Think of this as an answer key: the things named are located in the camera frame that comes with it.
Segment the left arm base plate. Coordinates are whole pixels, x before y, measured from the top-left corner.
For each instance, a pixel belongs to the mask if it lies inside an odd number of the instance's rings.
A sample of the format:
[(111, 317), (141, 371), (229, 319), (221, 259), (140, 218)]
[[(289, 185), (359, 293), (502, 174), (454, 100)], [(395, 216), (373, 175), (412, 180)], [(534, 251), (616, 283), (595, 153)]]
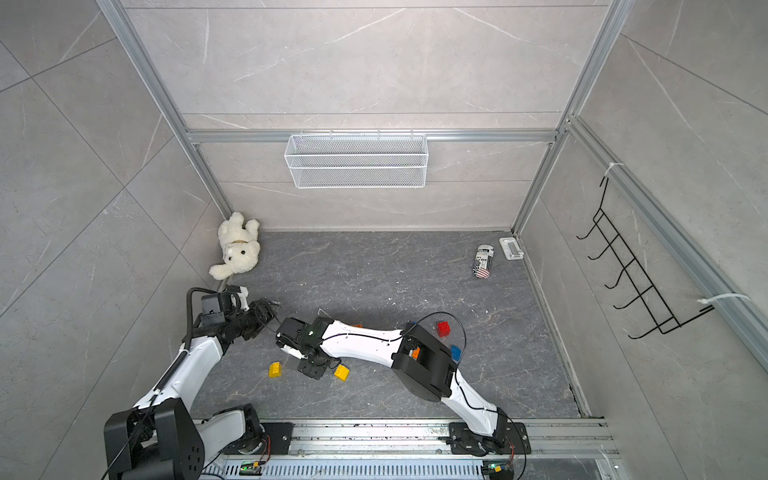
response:
[(254, 455), (267, 456), (268, 447), (272, 456), (289, 453), (294, 431), (292, 422), (266, 422), (260, 427), (262, 433)]

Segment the yellow lego brick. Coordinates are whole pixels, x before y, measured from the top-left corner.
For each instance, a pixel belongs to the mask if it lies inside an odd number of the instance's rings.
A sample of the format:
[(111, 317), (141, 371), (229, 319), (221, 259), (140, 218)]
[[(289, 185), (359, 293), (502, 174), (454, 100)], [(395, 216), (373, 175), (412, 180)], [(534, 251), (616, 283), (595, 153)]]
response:
[(279, 378), (282, 376), (282, 364), (280, 362), (273, 362), (268, 367), (269, 378)]
[(334, 370), (334, 376), (343, 382), (347, 381), (349, 374), (349, 368), (343, 364), (339, 364)]

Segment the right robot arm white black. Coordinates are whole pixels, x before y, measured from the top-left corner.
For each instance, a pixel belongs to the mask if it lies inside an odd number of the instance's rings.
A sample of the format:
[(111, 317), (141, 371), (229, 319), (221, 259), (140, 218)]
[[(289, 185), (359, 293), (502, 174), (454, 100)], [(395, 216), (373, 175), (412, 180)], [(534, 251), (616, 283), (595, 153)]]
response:
[(446, 405), (463, 420), (465, 427), (453, 433), (450, 442), (475, 456), (510, 449), (509, 417), (469, 385), (451, 350), (417, 322), (387, 331), (328, 317), (311, 323), (288, 318), (277, 330), (276, 344), (299, 360), (302, 374), (314, 379), (347, 358), (387, 367), (407, 391)]

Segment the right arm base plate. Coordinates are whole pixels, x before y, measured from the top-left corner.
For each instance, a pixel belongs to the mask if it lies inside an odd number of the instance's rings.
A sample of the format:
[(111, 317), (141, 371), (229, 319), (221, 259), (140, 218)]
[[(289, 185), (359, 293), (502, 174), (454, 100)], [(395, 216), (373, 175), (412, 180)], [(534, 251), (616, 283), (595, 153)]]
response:
[(465, 423), (449, 424), (449, 433), (444, 438), (454, 455), (528, 455), (532, 453), (527, 428), (520, 422), (502, 423), (491, 436), (472, 432)]

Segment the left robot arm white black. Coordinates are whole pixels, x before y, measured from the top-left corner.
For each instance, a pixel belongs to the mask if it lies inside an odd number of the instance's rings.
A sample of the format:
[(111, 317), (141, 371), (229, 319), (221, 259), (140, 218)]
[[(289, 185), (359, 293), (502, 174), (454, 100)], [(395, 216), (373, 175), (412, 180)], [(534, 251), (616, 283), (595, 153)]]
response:
[(189, 409), (228, 348), (275, 320), (276, 303), (250, 301), (240, 286), (220, 292), (192, 287), (186, 307), (186, 332), (173, 362), (132, 408), (105, 424), (105, 479), (197, 479), (223, 453), (271, 456), (271, 438), (252, 405), (224, 409), (201, 423)]

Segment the red lego brick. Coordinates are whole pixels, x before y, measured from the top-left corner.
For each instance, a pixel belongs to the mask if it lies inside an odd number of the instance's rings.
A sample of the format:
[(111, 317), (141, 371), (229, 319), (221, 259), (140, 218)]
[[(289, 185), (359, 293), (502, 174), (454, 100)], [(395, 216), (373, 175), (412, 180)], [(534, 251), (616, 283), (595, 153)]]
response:
[(440, 338), (447, 337), (451, 334), (450, 324), (446, 321), (440, 321), (436, 325), (437, 333)]

